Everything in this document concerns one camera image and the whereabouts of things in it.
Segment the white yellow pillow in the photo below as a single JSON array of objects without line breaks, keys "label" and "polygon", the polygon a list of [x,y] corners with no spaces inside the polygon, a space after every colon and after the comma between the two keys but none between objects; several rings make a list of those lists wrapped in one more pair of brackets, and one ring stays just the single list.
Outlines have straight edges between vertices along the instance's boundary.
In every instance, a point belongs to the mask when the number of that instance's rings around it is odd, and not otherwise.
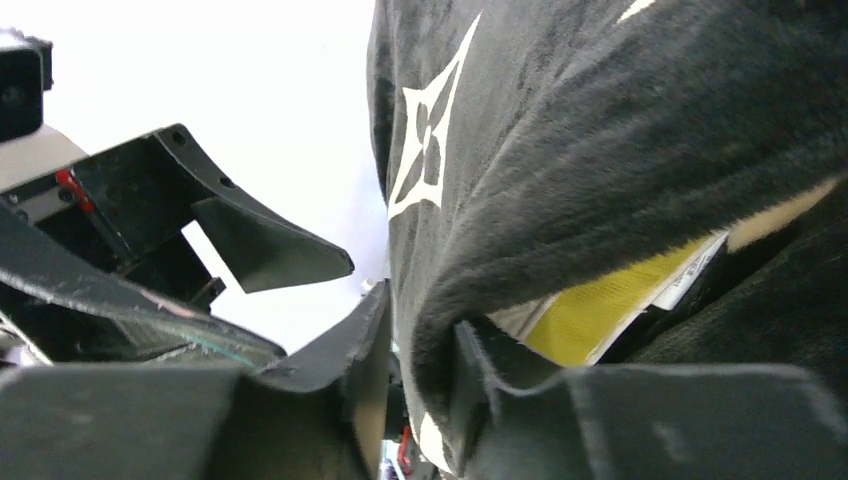
[{"label": "white yellow pillow", "polygon": [[[726,242],[710,264],[722,253],[733,253],[786,227],[845,182],[845,177],[827,180],[813,190],[722,231],[728,233]],[[655,307],[652,305],[654,298],[678,277],[710,237],[556,295],[498,311],[492,319],[508,334],[557,364],[593,365],[641,315]],[[706,274],[707,267],[697,280]]]}]

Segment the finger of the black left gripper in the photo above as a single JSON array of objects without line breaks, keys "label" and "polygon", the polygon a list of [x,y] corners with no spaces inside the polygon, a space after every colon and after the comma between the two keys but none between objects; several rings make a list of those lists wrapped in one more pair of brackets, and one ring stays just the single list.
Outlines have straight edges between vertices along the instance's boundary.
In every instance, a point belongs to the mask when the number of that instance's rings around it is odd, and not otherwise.
[{"label": "finger of the black left gripper", "polygon": [[[197,223],[241,288],[261,292],[349,275],[347,252],[283,219],[236,186],[188,129],[175,124],[93,156],[45,126],[5,146],[6,179],[18,189],[48,179],[44,201],[73,195],[121,258],[139,260]],[[181,312],[172,298],[104,272],[33,227],[1,212],[1,281],[79,312]]]},{"label": "finger of the black left gripper", "polygon": [[70,312],[159,329],[250,367],[285,357],[253,332],[91,266],[6,208],[1,283]]}]

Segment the black floral pillowcase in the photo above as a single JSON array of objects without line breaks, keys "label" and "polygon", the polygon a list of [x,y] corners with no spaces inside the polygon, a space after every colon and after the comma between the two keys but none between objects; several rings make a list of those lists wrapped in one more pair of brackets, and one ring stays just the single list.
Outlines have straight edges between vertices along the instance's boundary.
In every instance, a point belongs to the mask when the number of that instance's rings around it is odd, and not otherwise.
[{"label": "black floral pillowcase", "polygon": [[[443,479],[455,328],[561,368],[785,365],[847,416],[843,1],[379,1],[368,102],[413,438]],[[498,311],[728,231],[845,177],[786,227],[563,366]]]}]

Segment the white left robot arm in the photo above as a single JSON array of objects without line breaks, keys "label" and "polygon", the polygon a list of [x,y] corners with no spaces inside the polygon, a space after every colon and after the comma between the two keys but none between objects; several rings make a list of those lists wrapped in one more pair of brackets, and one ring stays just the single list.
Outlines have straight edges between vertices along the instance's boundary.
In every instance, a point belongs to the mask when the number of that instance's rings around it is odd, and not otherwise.
[{"label": "white left robot arm", "polygon": [[237,186],[181,124],[86,154],[43,122],[52,84],[52,44],[3,30],[2,338],[48,365],[282,359],[212,315],[225,285],[184,228],[202,229],[247,293],[347,276],[348,253]]}]

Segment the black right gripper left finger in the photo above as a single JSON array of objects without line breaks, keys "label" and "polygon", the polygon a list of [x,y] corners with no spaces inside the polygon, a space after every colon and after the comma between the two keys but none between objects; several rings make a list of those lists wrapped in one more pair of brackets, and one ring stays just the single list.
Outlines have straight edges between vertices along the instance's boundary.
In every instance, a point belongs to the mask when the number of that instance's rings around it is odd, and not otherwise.
[{"label": "black right gripper left finger", "polygon": [[265,370],[87,364],[1,376],[5,479],[374,479],[391,300]]}]

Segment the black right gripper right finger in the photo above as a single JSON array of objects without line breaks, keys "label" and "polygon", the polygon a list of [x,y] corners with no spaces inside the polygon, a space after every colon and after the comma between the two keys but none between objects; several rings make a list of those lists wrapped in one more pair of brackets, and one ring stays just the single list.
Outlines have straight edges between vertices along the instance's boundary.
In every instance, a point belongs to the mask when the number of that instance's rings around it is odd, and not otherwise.
[{"label": "black right gripper right finger", "polygon": [[483,322],[455,328],[466,479],[843,479],[847,416],[785,365],[561,368]]}]

